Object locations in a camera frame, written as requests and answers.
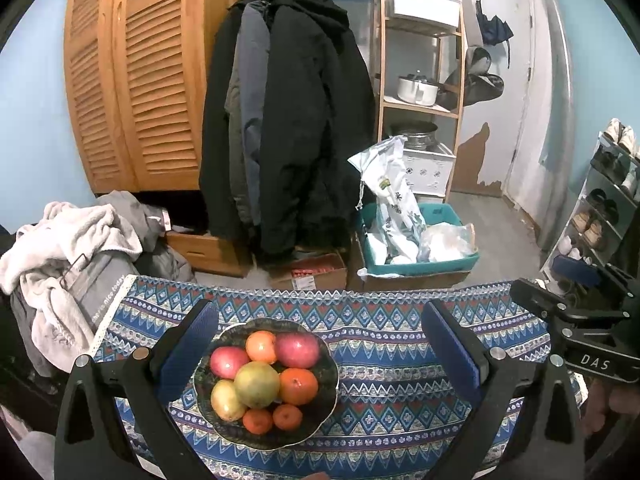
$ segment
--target red apple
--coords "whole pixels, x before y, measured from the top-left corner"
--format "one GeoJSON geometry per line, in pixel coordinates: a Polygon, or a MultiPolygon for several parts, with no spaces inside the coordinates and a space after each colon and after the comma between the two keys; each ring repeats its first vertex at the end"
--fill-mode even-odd
{"type": "Polygon", "coordinates": [[[218,377],[233,380],[238,370],[250,361],[244,349],[236,346],[221,346],[211,354],[209,366],[218,377]]]}
{"type": "Polygon", "coordinates": [[[278,334],[276,357],[287,368],[311,368],[320,358],[320,346],[309,333],[278,334]]]}

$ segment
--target metal screw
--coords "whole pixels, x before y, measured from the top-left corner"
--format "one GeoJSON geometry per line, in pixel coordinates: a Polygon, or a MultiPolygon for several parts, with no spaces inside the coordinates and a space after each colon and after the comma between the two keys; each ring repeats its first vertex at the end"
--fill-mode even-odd
{"type": "Polygon", "coordinates": [[[86,354],[82,354],[76,358],[76,366],[78,368],[82,368],[83,366],[87,366],[89,364],[89,356],[86,354]]]}
{"type": "Polygon", "coordinates": [[[564,364],[564,359],[562,359],[558,354],[551,354],[549,361],[551,361],[553,366],[557,366],[558,368],[564,364]]]}
{"type": "Polygon", "coordinates": [[[489,355],[494,359],[498,359],[498,361],[502,361],[505,357],[507,357],[507,352],[504,351],[503,348],[499,346],[494,346],[489,350],[489,355]]]}
{"type": "Polygon", "coordinates": [[[142,359],[146,359],[146,357],[149,355],[149,348],[147,348],[146,346],[141,346],[140,348],[136,348],[131,355],[133,355],[133,358],[136,361],[142,361],[142,359]]]}

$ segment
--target wooden wardrobe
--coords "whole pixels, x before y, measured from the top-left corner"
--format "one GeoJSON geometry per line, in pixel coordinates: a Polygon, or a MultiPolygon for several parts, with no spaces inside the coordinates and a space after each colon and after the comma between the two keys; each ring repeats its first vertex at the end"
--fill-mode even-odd
{"type": "MultiPolygon", "coordinates": [[[[198,189],[207,65],[235,1],[68,0],[66,97],[94,193],[198,189]]],[[[248,272],[227,240],[167,240],[196,269],[248,272]]]]}

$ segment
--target blue patterned tablecloth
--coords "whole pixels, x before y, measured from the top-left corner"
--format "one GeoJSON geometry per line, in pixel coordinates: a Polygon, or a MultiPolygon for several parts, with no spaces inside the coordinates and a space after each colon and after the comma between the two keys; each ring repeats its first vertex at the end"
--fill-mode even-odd
{"type": "MultiPolygon", "coordinates": [[[[109,361],[125,358],[137,346],[153,346],[200,298],[217,304],[220,330],[254,317],[293,320],[326,341],[338,363],[334,414],[302,444],[256,451],[215,433],[200,415],[190,383],[168,409],[209,469],[242,480],[299,478],[319,471],[332,479],[421,479],[470,409],[456,396],[420,329],[422,305],[440,298],[486,346],[501,346],[525,360],[543,359],[550,348],[546,325],[513,303],[509,289],[509,283],[493,283],[374,294],[240,292],[129,276],[98,330],[92,353],[97,361],[109,361]]],[[[572,383],[580,403],[573,377],[572,383]]],[[[486,466],[495,465],[503,452],[521,404],[521,399],[511,401],[486,466]]],[[[119,399],[117,405],[134,449],[153,461],[135,431],[128,402],[119,399]]]]}

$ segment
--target teal basket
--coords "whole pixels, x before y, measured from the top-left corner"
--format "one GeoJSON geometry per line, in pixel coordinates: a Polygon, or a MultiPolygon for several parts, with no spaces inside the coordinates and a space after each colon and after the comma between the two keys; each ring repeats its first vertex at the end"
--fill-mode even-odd
{"type": "MultiPolygon", "coordinates": [[[[419,204],[420,212],[424,221],[428,225],[445,222],[452,225],[462,225],[460,218],[453,211],[449,204],[419,204]]],[[[400,274],[401,276],[429,276],[430,274],[441,274],[443,272],[469,272],[480,258],[480,254],[472,254],[459,260],[449,262],[427,262],[421,264],[402,265],[374,265],[373,255],[369,247],[369,241],[365,236],[367,228],[370,227],[376,216],[376,204],[367,204],[362,208],[360,217],[362,218],[362,228],[360,240],[362,240],[362,251],[364,252],[364,262],[369,274],[400,274]]]]}

